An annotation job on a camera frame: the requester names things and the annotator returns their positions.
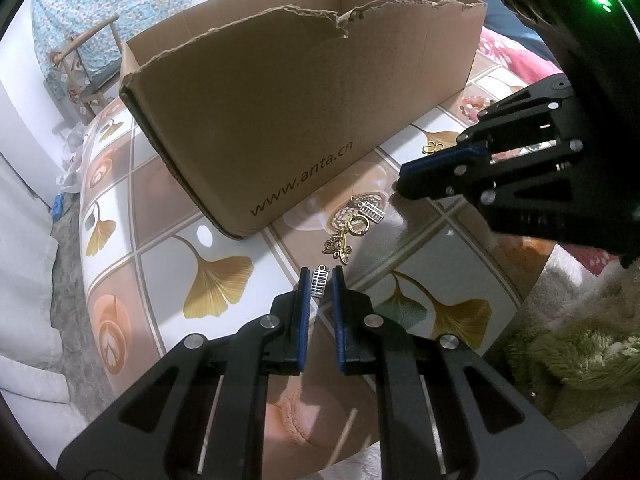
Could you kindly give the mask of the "gold charm earring cluster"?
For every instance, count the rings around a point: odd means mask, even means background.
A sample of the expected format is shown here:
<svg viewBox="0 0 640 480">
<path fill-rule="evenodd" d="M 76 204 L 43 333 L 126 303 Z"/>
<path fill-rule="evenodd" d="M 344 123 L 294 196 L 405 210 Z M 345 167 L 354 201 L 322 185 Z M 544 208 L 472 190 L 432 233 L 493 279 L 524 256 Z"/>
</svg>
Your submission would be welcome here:
<svg viewBox="0 0 640 480">
<path fill-rule="evenodd" d="M 386 197 L 379 192 L 355 194 L 330 215 L 330 236 L 324 241 L 322 252 L 343 266 L 352 255 L 352 238 L 367 235 L 372 226 L 385 218 Z"/>
</svg>

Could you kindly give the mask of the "silver abacus charm earring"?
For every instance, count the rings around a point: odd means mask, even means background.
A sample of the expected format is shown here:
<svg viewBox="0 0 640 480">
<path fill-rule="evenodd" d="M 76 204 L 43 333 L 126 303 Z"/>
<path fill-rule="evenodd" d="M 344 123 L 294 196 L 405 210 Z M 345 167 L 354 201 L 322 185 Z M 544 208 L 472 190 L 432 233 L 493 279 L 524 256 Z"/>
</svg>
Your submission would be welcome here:
<svg viewBox="0 0 640 480">
<path fill-rule="evenodd" d="M 324 292 L 326 291 L 326 284 L 328 284 L 330 272 L 325 264 L 317 266 L 311 274 L 310 281 L 310 296 L 316 299 L 322 299 Z"/>
</svg>

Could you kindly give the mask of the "pink floral bedding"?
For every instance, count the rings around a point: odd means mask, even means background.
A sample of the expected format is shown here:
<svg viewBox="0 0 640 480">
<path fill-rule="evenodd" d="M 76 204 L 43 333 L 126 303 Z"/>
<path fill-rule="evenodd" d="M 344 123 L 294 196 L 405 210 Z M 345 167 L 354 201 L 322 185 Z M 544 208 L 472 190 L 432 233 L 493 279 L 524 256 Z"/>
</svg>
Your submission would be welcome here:
<svg viewBox="0 0 640 480">
<path fill-rule="evenodd" d="M 540 36 L 525 26 L 501 0 L 482 0 L 487 4 L 480 52 L 533 84 L 562 70 Z"/>
</svg>

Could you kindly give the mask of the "floral patterned tablecloth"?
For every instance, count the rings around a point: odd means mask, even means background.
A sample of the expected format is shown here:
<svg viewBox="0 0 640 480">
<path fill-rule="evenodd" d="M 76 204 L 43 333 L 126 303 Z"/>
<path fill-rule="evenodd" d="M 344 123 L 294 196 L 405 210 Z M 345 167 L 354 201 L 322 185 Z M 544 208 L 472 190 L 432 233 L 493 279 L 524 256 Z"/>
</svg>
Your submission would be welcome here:
<svg viewBox="0 0 640 480">
<path fill-rule="evenodd" d="M 386 197 L 385 218 L 352 238 L 350 288 L 413 334 L 453 330 L 485 352 L 544 270 L 553 246 L 491 232 L 460 197 L 393 198 L 401 164 L 446 148 L 486 105 L 526 82 L 480 52 L 465 89 L 363 156 L 245 240 L 220 234 L 171 177 L 124 104 L 86 130 L 80 258 L 105 376 L 122 393 L 190 333 L 218 338 L 268 311 L 322 252 L 330 215 L 355 194 Z"/>
</svg>

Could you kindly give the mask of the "white green fluffy blanket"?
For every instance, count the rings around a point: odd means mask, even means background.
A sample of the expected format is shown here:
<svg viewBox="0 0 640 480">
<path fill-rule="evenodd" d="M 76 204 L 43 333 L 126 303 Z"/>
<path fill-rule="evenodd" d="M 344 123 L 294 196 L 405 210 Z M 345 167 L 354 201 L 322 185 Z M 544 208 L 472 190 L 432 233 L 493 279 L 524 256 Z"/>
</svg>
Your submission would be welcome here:
<svg viewBox="0 0 640 480">
<path fill-rule="evenodd" d="M 639 404 L 639 267 L 555 247 L 485 359 L 593 466 Z"/>
</svg>

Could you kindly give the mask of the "brown cardboard box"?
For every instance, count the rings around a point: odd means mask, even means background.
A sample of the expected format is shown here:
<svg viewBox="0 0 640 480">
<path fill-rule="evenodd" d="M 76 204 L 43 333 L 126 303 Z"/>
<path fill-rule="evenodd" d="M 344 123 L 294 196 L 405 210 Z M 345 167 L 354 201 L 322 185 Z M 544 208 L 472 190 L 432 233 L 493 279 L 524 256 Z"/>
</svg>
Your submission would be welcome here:
<svg viewBox="0 0 640 480">
<path fill-rule="evenodd" d="M 243 238 L 459 92 L 485 16 L 480 0 L 208 0 L 124 44 L 119 94 Z"/>
</svg>

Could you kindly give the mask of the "wooden chair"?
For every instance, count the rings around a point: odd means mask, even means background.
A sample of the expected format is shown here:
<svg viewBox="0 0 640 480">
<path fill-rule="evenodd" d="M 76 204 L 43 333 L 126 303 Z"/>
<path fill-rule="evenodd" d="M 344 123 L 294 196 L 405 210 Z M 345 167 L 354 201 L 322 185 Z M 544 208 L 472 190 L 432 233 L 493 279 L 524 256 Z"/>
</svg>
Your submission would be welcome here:
<svg viewBox="0 0 640 480">
<path fill-rule="evenodd" d="M 96 117 L 96 108 L 108 104 L 105 92 L 117 81 L 122 65 L 122 40 L 118 14 L 100 21 L 80 34 L 69 36 L 62 47 L 49 54 L 66 98 L 79 106 L 79 114 Z"/>
</svg>

